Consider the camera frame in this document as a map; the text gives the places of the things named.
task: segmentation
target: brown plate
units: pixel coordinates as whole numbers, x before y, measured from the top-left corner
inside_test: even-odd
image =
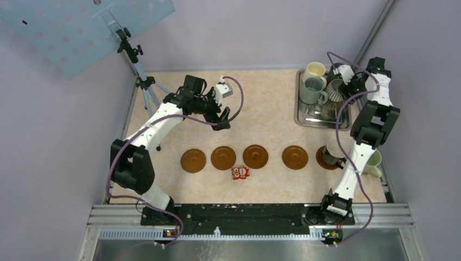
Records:
[[[196,148],[184,152],[181,157],[181,167],[189,173],[196,173],[205,167],[207,157],[203,151]]]
[[[307,152],[299,146],[289,146],[282,153],[283,163],[292,170],[300,170],[306,166],[309,157]]]
[[[211,163],[218,170],[228,170],[235,165],[237,156],[235,151],[227,146],[217,147],[211,153]]]
[[[325,146],[320,147],[320,148],[317,150],[317,153],[315,154],[315,159],[317,160],[317,163],[318,163],[322,168],[324,168],[324,169],[326,169],[326,170],[335,170],[335,169],[337,169],[337,168],[338,168],[337,166],[326,164],[325,161],[323,161],[323,159],[322,159],[322,156],[323,156],[323,148],[325,148]]]
[[[244,151],[245,165],[252,169],[261,169],[269,160],[269,154],[263,146],[251,145]]]

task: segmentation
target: tripod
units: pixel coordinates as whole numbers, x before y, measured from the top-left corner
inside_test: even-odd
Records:
[[[137,87],[141,87],[142,89],[142,96],[144,98],[144,106],[147,110],[147,113],[149,115],[149,118],[152,117],[152,108],[151,104],[149,102],[149,95],[151,95],[152,102],[155,104],[155,106],[158,108],[160,106],[160,102],[157,99],[157,96],[154,93],[154,90],[152,89],[152,84],[155,84],[160,90],[164,91],[165,93],[169,94],[170,91],[161,85],[160,83],[156,83],[154,77],[152,76],[146,76],[144,73],[144,70],[142,69],[141,64],[139,63],[138,59],[138,54],[143,55],[144,53],[142,52],[141,46],[138,45],[138,48],[132,48],[130,43],[128,42],[128,37],[131,37],[131,33],[129,30],[125,27],[123,30],[119,29],[117,30],[117,35],[120,37],[120,40],[122,41],[120,43],[120,47],[117,50],[117,53],[121,53],[123,50],[125,50],[128,54],[128,57],[130,61],[133,63],[133,66],[136,68],[136,71],[138,72],[138,83],[136,83]]]

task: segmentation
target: metal tray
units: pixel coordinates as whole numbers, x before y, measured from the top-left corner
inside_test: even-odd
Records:
[[[336,116],[342,102],[328,101],[325,104],[306,104],[300,100],[299,93],[304,69],[296,73],[295,122],[298,125],[316,128],[335,128]],[[339,129],[346,131],[351,128],[351,110],[348,105],[342,112]]]

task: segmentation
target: gray mug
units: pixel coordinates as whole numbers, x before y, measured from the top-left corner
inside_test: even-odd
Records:
[[[314,77],[307,78],[300,89],[300,99],[306,104],[325,104],[328,101],[328,93],[323,91],[322,80]]]

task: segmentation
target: white wall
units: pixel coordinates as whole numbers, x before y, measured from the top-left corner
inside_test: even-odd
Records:
[[[74,260],[134,76],[112,53],[69,80],[0,32],[0,260]]]
[[[173,0],[131,41],[147,70],[302,68],[358,54],[387,0]]]
[[[386,58],[401,108],[382,147],[399,202],[408,202],[432,260],[461,260],[461,2],[399,1],[367,58]]]

